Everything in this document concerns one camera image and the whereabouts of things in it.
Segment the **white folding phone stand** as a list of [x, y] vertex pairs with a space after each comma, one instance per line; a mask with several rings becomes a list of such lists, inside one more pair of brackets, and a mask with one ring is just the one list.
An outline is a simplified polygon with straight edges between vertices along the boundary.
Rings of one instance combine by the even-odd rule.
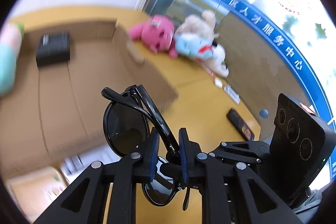
[[114, 153], [107, 144], [104, 144], [89, 151], [65, 158], [60, 169], [66, 177], [69, 177], [81, 173], [94, 161], [110, 164], [120, 159], [120, 156]]

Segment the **black sunglasses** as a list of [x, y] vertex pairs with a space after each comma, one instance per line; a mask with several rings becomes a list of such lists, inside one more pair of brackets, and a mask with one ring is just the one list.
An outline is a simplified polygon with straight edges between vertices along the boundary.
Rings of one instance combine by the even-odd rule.
[[104, 88], [101, 94], [110, 100], [103, 116], [103, 130], [114, 153], [124, 157], [134, 152], [149, 139], [150, 123], [157, 129], [157, 141], [162, 141], [167, 149], [166, 159], [155, 155], [151, 161], [151, 181], [142, 184], [146, 199], [155, 206], [166, 206], [181, 189], [185, 189], [182, 208], [187, 210], [190, 199], [187, 155], [190, 149], [186, 145], [186, 135], [180, 134], [178, 139], [173, 137], [142, 85], [130, 86], [121, 94]]

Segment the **black product box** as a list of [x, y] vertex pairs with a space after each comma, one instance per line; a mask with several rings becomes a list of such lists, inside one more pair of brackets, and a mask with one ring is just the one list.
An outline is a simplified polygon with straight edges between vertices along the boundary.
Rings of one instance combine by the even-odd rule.
[[69, 32], [43, 35], [35, 51], [37, 66], [41, 68], [68, 62], [71, 57], [70, 49], [71, 40]]

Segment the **pink pig plush teal shirt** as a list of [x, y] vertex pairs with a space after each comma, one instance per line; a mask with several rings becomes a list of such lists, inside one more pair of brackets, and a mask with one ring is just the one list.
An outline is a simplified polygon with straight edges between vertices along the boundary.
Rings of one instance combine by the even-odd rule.
[[1, 96], [9, 93], [14, 86], [24, 33], [21, 23], [8, 22], [1, 29]]

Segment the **black remote control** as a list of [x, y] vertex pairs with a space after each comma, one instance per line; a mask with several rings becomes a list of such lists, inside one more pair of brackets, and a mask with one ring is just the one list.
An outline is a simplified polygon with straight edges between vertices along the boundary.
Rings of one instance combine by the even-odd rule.
[[249, 128], [249, 126], [245, 123], [245, 121], [235, 109], [231, 108], [228, 111], [226, 117], [245, 141], [255, 140], [253, 131]]

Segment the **brown cardboard box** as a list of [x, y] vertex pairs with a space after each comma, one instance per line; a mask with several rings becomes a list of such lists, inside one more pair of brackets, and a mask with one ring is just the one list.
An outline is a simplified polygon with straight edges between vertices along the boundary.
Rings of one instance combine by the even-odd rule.
[[[71, 58], [38, 68], [35, 51], [46, 34], [67, 32]], [[105, 87], [118, 93], [142, 85], [159, 110], [178, 98], [159, 70], [131, 47], [115, 21], [69, 22], [25, 33], [13, 90], [1, 98], [1, 176], [51, 166], [105, 142]]]

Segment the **small white card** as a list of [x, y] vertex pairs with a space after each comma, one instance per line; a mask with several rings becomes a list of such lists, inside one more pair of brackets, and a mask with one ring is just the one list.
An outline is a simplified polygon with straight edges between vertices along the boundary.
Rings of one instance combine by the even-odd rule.
[[214, 78], [214, 85], [217, 87], [217, 88], [222, 88], [223, 87], [223, 82], [221, 81], [221, 79], [215, 77]]

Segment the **white dog plush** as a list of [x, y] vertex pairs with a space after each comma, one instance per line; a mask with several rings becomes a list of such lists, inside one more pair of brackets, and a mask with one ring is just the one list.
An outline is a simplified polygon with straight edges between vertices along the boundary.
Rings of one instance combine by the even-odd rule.
[[216, 75], [226, 78], [229, 75], [228, 67], [225, 64], [226, 52], [220, 44], [213, 49], [213, 57], [205, 61], [205, 66]]

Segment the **light blue elephant plush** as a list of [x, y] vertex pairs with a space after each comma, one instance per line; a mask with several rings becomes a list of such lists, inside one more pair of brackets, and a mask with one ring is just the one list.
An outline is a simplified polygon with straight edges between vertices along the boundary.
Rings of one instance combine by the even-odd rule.
[[213, 42], [197, 34], [175, 34], [175, 50], [179, 55], [191, 60], [203, 62], [217, 57], [214, 52]]

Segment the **cream bunny plush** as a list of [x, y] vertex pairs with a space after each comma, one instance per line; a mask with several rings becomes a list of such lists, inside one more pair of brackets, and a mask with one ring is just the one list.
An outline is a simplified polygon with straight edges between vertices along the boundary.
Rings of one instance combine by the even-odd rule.
[[216, 17], [211, 10], [204, 10], [201, 16], [191, 14], [185, 18], [185, 21], [177, 28], [176, 34], [185, 33], [197, 34], [207, 40], [213, 41], [219, 37], [215, 33]]

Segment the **magenta bear plush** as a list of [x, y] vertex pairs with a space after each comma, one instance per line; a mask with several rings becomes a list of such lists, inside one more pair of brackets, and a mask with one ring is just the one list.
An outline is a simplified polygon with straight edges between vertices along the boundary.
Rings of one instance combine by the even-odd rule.
[[132, 40], [141, 40], [153, 53], [167, 52], [177, 58], [174, 39], [175, 25], [167, 16], [154, 15], [148, 21], [134, 25], [128, 31]]

